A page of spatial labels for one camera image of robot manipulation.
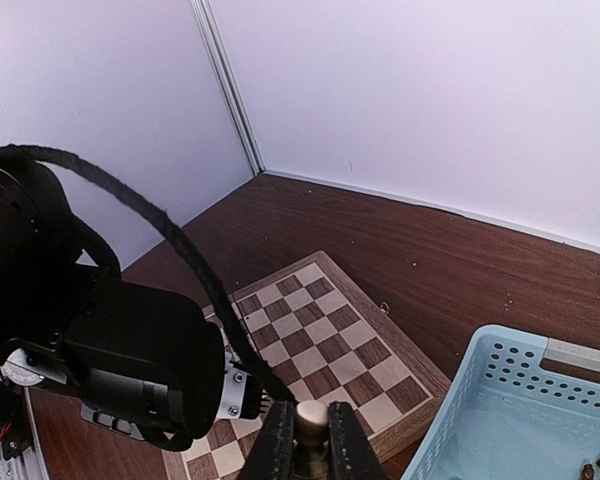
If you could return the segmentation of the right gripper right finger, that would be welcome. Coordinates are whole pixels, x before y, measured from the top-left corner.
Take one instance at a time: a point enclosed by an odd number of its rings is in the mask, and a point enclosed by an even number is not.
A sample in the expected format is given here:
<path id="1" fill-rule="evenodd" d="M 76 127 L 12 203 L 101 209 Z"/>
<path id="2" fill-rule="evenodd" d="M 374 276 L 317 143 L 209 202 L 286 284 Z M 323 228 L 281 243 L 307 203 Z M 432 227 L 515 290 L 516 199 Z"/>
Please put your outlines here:
<path id="1" fill-rule="evenodd" d="M 337 480 L 387 479 L 350 404 L 328 406 L 329 475 Z"/>

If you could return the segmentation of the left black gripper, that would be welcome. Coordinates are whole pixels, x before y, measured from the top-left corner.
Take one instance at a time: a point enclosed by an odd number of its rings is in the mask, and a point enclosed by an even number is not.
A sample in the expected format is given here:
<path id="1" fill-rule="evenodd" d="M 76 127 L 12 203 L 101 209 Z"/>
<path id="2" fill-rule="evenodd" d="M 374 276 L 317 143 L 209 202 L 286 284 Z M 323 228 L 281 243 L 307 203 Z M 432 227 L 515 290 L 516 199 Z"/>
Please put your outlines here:
<path id="1" fill-rule="evenodd" d="M 41 387 L 79 398 L 108 426 L 183 451 L 218 413 L 225 357 L 218 327 L 191 299 L 126 282 L 116 254 L 71 210 L 53 165 L 120 201 L 145 199 L 57 149 L 0 149 L 0 367 L 15 353 Z M 17 394 L 0 382 L 0 421 Z"/>

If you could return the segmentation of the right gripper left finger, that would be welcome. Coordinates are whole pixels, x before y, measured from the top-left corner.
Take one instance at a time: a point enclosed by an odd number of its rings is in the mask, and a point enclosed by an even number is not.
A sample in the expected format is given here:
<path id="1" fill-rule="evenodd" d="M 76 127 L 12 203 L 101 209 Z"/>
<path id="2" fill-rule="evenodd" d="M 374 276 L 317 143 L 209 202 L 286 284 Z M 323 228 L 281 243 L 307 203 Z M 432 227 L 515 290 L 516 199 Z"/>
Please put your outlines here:
<path id="1" fill-rule="evenodd" d="M 238 480 L 290 480 L 294 477 L 295 407 L 294 402 L 273 403 Z"/>

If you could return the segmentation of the dark brown pawn piece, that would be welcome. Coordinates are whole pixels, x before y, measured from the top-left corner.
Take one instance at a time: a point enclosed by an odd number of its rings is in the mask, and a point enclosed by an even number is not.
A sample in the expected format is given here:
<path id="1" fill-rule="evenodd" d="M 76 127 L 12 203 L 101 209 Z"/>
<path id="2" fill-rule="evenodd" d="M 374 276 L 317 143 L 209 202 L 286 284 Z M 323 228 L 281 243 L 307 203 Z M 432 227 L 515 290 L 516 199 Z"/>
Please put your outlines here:
<path id="1" fill-rule="evenodd" d="M 317 400 L 300 402 L 294 412 L 294 478 L 328 477 L 328 409 Z"/>

